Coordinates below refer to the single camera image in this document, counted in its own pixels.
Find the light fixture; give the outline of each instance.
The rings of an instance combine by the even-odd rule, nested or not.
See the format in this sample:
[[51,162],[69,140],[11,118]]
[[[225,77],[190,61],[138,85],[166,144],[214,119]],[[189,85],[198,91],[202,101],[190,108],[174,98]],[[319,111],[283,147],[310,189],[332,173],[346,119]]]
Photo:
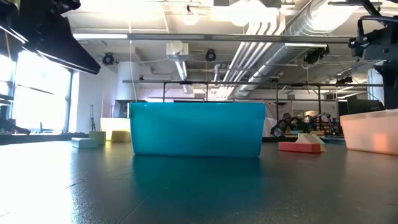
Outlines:
[[127,39],[127,34],[73,34],[75,39]]
[[327,47],[327,44],[285,43],[287,47]]
[[191,9],[189,5],[187,5],[187,10],[182,16],[182,21],[188,26],[193,26],[199,21],[198,12]]

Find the ceiling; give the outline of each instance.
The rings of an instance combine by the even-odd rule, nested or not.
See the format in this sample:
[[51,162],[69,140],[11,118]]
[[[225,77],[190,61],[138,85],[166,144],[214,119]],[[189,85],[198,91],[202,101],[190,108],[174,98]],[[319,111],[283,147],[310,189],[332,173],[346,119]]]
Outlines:
[[[299,9],[305,5],[307,0],[294,1],[295,6],[286,9],[287,20],[289,20]],[[397,13],[396,5],[383,1],[382,14],[391,16]],[[183,13],[186,5],[198,13],[198,22],[194,26],[183,22]],[[248,26],[238,27],[231,21],[217,17],[217,10],[212,8],[213,0],[164,0],[164,1],[128,1],[115,0],[112,4],[105,0],[81,0],[81,8],[67,13],[74,33],[188,33],[188,34],[244,34]],[[356,35],[356,23],[359,17],[366,15],[364,9],[358,9],[342,26],[337,28],[331,35],[350,36]],[[377,22],[364,23],[365,32],[379,29]],[[166,44],[168,41],[137,40],[132,42],[132,48],[140,52],[141,61],[159,61],[147,63],[150,68],[143,75],[151,76],[156,73],[176,73],[175,64],[167,59]],[[193,79],[207,80],[212,78],[212,69],[216,63],[205,62],[205,53],[208,49],[215,49],[217,63],[229,63],[239,42],[200,42],[190,41],[190,60],[187,62],[188,69],[196,69],[189,72],[188,77]],[[119,61],[130,59],[130,43],[128,40],[85,40],[82,43],[86,49],[98,60],[105,52],[112,52]],[[330,55],[325,57],[321,63],[308,69],[302,68],[302,57],[294,63],[295,67],[286,67],[280,78],[281,82],[335,82],[338,73],[347,68],[356,67],[352,70],[353,76],[358,80],[365,80],[367,70],[374,62],[357,62],[351,56],[347,45],[329,45]],[[247,80],[249,72],[242,79]]]

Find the blue plastic bin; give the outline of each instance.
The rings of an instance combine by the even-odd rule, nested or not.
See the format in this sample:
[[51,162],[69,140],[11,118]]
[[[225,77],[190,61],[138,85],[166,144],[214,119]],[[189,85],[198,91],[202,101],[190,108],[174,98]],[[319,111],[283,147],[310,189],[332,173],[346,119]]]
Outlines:
[[166,156],[257,157],[262,103],[130,103],[132,150]]

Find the pink foam block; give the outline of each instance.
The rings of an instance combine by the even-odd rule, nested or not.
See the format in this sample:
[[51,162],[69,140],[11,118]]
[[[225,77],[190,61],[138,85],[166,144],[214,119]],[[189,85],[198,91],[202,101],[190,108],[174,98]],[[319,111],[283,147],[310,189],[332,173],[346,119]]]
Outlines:
[[319,144],[319,143],[280,142],[279,150],[280,151],[289,151],[289,152],[321,153],[321,144]]

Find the gray floor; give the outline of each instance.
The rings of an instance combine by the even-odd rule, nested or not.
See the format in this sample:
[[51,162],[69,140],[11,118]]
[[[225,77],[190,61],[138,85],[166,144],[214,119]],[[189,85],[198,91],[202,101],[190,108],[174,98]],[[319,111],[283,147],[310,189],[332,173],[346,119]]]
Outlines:
[[398,157],[133,156],[129,144],[0,147],[0,223],[398,223]]

